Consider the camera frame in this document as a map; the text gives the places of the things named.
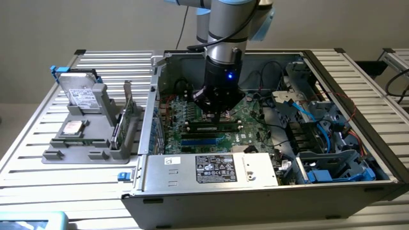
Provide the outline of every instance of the motherboard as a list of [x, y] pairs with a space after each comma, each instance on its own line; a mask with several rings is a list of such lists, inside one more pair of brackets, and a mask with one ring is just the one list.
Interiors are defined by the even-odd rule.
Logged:
[[166, 154], [272, 152], [271, 132], [251, 116], [255, 103], [248, 94], [215, 124], [212, 115], [204, 114], [195, 102], [175, 95], [166, 97]]

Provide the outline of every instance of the white wall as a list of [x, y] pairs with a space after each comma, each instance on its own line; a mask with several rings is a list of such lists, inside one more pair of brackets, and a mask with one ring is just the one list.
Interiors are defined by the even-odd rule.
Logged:
[[[356, 59], [409, 47], [408, 0], [276, 0], [264, 42], [250, 48], [343, 47]], [[184, 7], [163, 0], [0, 0], [0, 103], [38, 103], [48, 67], [76, 49], [175, 48]], [[195, 10], [182, 46], [195, 43]]]

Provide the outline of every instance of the robotic arm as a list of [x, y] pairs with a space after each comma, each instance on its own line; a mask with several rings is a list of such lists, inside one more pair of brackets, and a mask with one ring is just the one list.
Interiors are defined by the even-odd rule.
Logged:
[[272, 2], [175, 0], [175, 3], [211, 8], [211, 10], [199, 10], [198, 40], [200, 44], [188, 46], [188, 49], [202, 52], [207, 47], [206, 81], [203, 88], [192, 97], [204, 112], [215, 114], [214, 122], [219, 122], [222, 113], [234, 109], [246, 95], [238, 83], [247, 43], [250, 38], [251, 40], [264, 39], [275, 13]]

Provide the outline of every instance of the warning label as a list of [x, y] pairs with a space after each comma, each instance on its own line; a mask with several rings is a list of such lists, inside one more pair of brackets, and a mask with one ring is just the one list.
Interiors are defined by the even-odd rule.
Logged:
[[91, 89], [70, 90], [70, 93], [80, 109], [98, 109], [99, 108], [95, 94], [92, 93]]
[[234, 155], [196, 156], [196, 181], [202, 184], [238, 182]]

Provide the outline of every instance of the circuit board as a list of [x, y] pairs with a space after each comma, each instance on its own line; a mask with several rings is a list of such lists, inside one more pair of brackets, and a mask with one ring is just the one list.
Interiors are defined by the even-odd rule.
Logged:
[[162, 106], [166, 108], [162, 110], [167, 137], [166, 154], [216, 153], [232, 152], [232, 150], [243, 152], [246, 147], [251, 145], [256, 147], [259, 152], [272, 152], [272, 141], [266, 138], [268, 128], [251, 117], [254, 103], [250, 95], [230, 112], [222, 115], [220, 123], [239, 124], [240, 130], [214, 132], [211, 129], [208, 131], [212, 133], [210, 134], [212, 138], [186, 140], [187, 136], [195, 136], [190, 135], [184, 128], [187, 122], [198, 124], [211, 122], [211, 116], [203, 114], [199, 106], [182, 97], [176, 96], [168, 100], [167, 104]]

